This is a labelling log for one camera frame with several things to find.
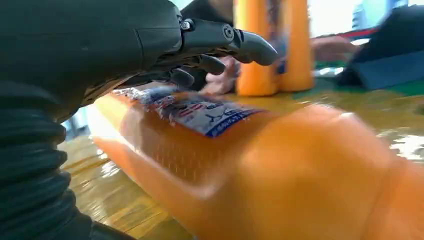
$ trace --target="wooden table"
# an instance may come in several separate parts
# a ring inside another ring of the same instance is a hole
[[[390,90],[364,93],[327,87],[295,96],[227,97],[282,114],[311,103],[342,108],[372,126],[399,155],[418,163],[424,161],[424,96],[405,96]],[[82,212],[140,240],[193,239],[89,137],[65,142],[59,148],[68,152],[69,160],[63,169],[72,173],[70,187],[77,195],[77,205]]]

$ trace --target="robotic hand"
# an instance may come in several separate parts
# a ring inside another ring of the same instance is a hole
[[[277,57],[253,33],[183,20],[168,0],[6,1],[0,46],[2,240],[132,239],[75,207],[71,177],[58,170],[67,159],[56,148],[65,138],[60,122],[115,88],[188,86],[193,78],[181,66],[220,74],[216,57],[261,65]]]
[[[189,87],[195,79],[178,67],[202,68],[220,75],[225,65],[216,57],[231,55],[242,63],[254,61],[263,66],[271,65],[277,58],[276,50],[262,37],[225,23],[185,19],[180,26],[181,46],[177,51],[165,53],[150,72],[140,73],[117,88],[135,87],[151,81]]]

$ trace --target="bottle label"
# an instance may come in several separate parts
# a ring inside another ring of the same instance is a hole
[[[152,105],[163,119],[178,123],[204,136],[215,138],[232,125],[262,110],[199,95],[178,99],[166,96]]]

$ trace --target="orange bottle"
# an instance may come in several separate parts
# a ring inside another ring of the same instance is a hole
[[[424,238],[424,170],[353,114],[173,91],[106,95],[90,130],[199,240]]]
[[[309,32],[308,0],[282,0],[280,29],[287,36],[286,72],[279,77],[279,90],[298,92],[314,87],[313,56]]]
[[[236,28],[256,33],[265,39],[270,36],[270,23],[266,0],[234,0],[234,25]],[[276,70],[255,62],[241,65],[236,90],[240,96],[269,96],[278,91]]]

